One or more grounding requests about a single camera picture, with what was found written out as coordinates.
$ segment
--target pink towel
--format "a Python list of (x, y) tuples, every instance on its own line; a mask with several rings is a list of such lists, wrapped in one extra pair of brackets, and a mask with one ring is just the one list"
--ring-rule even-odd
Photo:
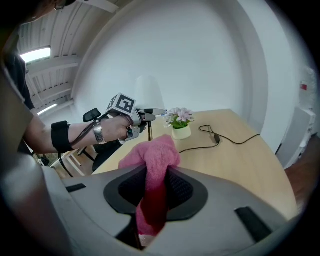
[(142, 142), (119, 162), (119, 168), (146, 163), (147, 174), (144, 197), (136, 208), (139, 235), (156, 236), (167, 218), (165, 176), (168, 166), (180, 164), (180, 154), (169, 135)]

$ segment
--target white pot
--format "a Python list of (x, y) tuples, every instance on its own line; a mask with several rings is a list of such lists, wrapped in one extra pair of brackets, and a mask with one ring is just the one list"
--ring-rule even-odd
[(189, 125), (181, 129), (172, 128), (172, 137), (177, 141), (184, 140), (186, 138), (189, 138), (190, 136), (191, 136), (191, 129)]

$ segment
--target wooden table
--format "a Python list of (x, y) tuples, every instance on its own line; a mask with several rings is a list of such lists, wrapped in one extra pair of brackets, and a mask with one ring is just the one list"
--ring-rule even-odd
[[(197, 112), (194, 118), (195, 122), (190, 123), (191, 137), (174, 141), (179, 152), (215, 144), (211, 134), (199, 130), (203, 125), (211, 125), (214, 132), (235, 142), (243, 142), (256, 134), (229, 109)], [(163, 134), (171, 135), (171, 128), (164, 128), (164, 124), (162, 117), (152, 123), (153, 138)], [(118, 169), (119, 161), (135, 145), (145, 141), (148, 141), (147, 131), (140, 134), (139, 138), (126, 142), (94, 174)], [(260, 136), (242, 145), (233, 144), (221, 137), (217, 147), (181, 153), (179, 166), (235, 182), (273, 206), (288, 220), (297, 215), (297, 203), (288, 177)]]

